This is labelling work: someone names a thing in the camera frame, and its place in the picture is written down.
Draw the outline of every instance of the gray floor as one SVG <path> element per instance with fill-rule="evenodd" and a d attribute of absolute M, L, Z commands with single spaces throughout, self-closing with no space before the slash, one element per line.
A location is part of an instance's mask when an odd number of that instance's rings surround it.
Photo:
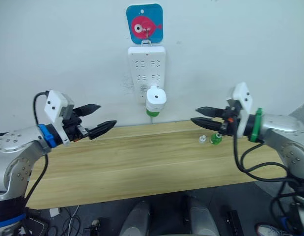
<path fill-rule="evenodd" d="M 202 200 L 210 209 L 221 236 L 231 236 L 231 232 L 226 223 L 226 212 L 237 210 L 241 220 L 242 228 L 246 236 L 255 236 L 254 225 L 259 222 L 275 224 L 270 216 L 268 206 L 272 197 L 259 188 L 254 182 L 234 184 L 220 187 L 197 189 L 191 191 L 160 194 L 154 196 L 132 198 L 105 203 L 82 205 L 79 208 L 78 216 L 81 218 L 83 228 L 87 228 L 92 220 L 100 218 L 101 235 L 117 236 L 128 213 L 136 203 L 146 200 L 152 206 L 152 221 L 150 235 L 189 233 L 189 228 L 184 221 L 183 197 L 195 196 Z M 76 206 L 69 207 L 71 213 Z M 42 210 L 42 218 L 57 225 L 58 236 L 62 233 L 62 224 L 68 218 L 66 211 L 53 219 L 50 218 L 47 209 Z M 76 229 L 72 231 L 72 236 L 76 234 Z M 49 232 L 50 236 L 55 235 L 54 230 Z"/>

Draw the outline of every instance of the white wall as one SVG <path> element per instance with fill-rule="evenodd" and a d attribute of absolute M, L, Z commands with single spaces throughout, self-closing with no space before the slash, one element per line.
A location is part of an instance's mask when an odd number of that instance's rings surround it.
<path fill-rule="evenodd" d="M 155 122 L 223 108 L 241 81 L 253 110 L 288 114 L 304 103 L 304 0 L 156 2 L 164 10 L 168 103 Z M 32 98 L 46 89 L 77 106 L 102 105 L 86 126 L 149 123 L 127 62 L 125 10 L 141 3 L 154 1 L 0 0 L 0 132 L 33 125 Z"/>

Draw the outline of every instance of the white power strip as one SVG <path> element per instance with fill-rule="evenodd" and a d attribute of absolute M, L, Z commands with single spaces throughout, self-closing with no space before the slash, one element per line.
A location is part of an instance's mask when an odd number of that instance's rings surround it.
<path fill-rule="evenodd" d="M 164 89 L 166 51 L 162 46 L 131 47 L 131 75 L 138 102 L 145 103 L 146 91 L 155 85 Z"/>

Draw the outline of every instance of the white cable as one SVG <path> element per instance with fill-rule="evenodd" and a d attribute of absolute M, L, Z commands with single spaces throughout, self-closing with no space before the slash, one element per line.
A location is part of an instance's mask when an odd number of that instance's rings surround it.
<path fill-rule="evenodd" d="M 77 206 L 77 208 L 75 209 L 73 215 L 72 215 L 71 218 L 70 218 L 70 221 L 69 221 L 69 229 L 68 229 L 68 236 L 70 236 L 70 228 L 71 228 L 71 222 L 72 222 L 73 216 L 76 215 L 76 213 L 78 212 L 79 207 L 80 207 L 80 205 Z"/>

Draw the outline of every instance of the blue strap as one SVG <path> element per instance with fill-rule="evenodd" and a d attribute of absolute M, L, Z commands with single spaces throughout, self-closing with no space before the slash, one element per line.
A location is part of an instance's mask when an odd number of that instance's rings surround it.
<path fill-rule="evenodd" d="M 12 224 L 14 224 L 16 222 L 19 222 L 19 221 L 23 220 L 24 218 L 25 218 L 25 213 L 22 214 L 22 215 L 19 215 L 19 216 L 15 217 L 15 218 L 12 218 L 12 219 L 9 219 L 9 220 L 5 220 L 5 221 L 1 221 L 0 222 L 0 228 L 4 227 L 4 226 L 12 225 Z"/>
<path fill-rule="evenodd" d="M 52 148 L 57 147 L 57 144 L 55 143 L 54 136 L 48 131 L 46 126 L 44 124 L 38 124 L 38 127 L 43 132 L 44 139 Z"/>

